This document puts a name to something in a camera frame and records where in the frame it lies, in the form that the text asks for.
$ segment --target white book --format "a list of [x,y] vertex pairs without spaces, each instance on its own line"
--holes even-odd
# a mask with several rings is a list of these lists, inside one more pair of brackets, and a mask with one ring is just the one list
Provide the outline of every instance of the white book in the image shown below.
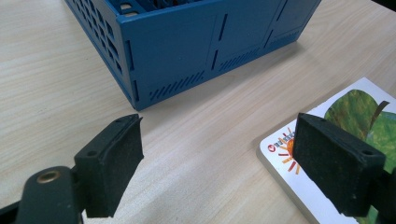
[[[380,117],[376,119],[377,124],[370,126],[373,127],[373,129],[368,130],[367,140],[365,141],[370,145],[378,144],[378,142],[371,142],[376,141],[375,139],[379,133],[383,132],[379,131],[379,126],[383,125],[384,123],[387,125],[387,130],[392,130],[386,133],[389,134],[389,137],[386,139],[396,139],[396,100],[378,88],[367,78],[362,78],[344,90],[338,92],[323,104],[307,112],[307,114],[325,118],[328,109],[337,109],[337,106],[338,109],[342,108],[343,110],[345,109],[345,111],[348,111],[350,110],[349,105],[344,108],[343,106],[340,107],[340,104],[338,103],[350,101],[351,103],[356,104],[358,99],[355,98],[361,96],[361,94],[354,94],[356,92],[364,94],[365,96],[367,94],[370,95],[371,97],[368,96],[367,98],[370,98],[373,104],[376,103],[377,105],[380,105],[383,101],[389,102],[389,104],[387,104],[381,110]],[[332,202],[327,199],[317,187],[317,185],[311,179],[309,179],[304,170],[289,152],[291,143],[293,142],[292,140],[294,137],[295,125],[296,119],[268,137],[264,138],[260,143],[260,148],[257,151],[257,155],[260,161],[278,181],[281,187],[294,200],[307,219],[311,222],[332,224],[375,223],[376,211],[373,208],[370,211],[370,216],[358,219],[354,217],[345,217],[344,215],[339,214]],[[392,144],[386,144],[386,150],[388,151],[388,154],[384,151],[383,152],[387,155],[386,165],[389,169],[389,167],[396,166],[396,161],[393,161],[389,156],[389,153],[393,153],[391,157],[396,158],[396,142],[393,142]]]

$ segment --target wood grain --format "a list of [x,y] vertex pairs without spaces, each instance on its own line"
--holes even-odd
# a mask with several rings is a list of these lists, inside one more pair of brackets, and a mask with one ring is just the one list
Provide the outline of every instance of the wood grain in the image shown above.
[[[306,223],[256,149],[361,77],[396,96],[394,21],[324,0],[296,43],[140,112],[145,159],[116,216],[86,223]],[[0,207],[132,113],[64,1],[0,2]]]

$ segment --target blue plastic basket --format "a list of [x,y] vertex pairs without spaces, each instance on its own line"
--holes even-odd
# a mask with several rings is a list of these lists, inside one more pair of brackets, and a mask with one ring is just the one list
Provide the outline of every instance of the blue plastic basket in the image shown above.
[[300,36],[320,0],[65,0],[136,110]]

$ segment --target wooden table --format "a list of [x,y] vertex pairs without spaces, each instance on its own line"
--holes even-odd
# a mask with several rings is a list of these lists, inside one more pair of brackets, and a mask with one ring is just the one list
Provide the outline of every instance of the wooden table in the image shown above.
[[[396,96],[395,21],[324,0],[296,43],[139,112],[145,159],[115,217],[86,223],[306,223],[256,149],[361,77]],[[64,1],[0,2],[0,207],[133,113]]]

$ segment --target light wood surface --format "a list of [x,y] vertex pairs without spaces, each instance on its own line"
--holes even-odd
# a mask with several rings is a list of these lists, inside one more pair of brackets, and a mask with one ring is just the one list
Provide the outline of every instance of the light wood surface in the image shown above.
[[[323,0],[296,43],[139,112],[145,159],[115,217],[86,223],[306,223],[256,149],[361,77],[396,97],[395,21]],[[133,113],[64,1],[0,1],[0,207]]]

